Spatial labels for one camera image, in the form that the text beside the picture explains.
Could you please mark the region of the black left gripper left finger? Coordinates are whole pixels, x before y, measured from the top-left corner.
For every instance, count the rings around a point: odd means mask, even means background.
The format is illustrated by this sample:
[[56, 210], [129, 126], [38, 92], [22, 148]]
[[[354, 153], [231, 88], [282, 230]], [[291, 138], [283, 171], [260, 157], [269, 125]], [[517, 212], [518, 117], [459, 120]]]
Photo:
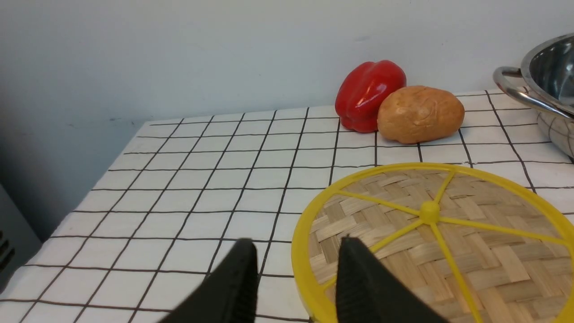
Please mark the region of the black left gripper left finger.
[[235, 242], [225, 258], [162, 323], [253, 323], [258, 292], [257, 249], [251, 239]]

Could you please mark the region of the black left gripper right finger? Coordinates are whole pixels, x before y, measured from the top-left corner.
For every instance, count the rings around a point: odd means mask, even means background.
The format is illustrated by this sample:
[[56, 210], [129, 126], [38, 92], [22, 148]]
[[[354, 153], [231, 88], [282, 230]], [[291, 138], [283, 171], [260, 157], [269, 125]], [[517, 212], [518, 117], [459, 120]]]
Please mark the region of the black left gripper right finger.
[[446, 323], [356, 237], [339, 249], [335, 307], [339, 323]]

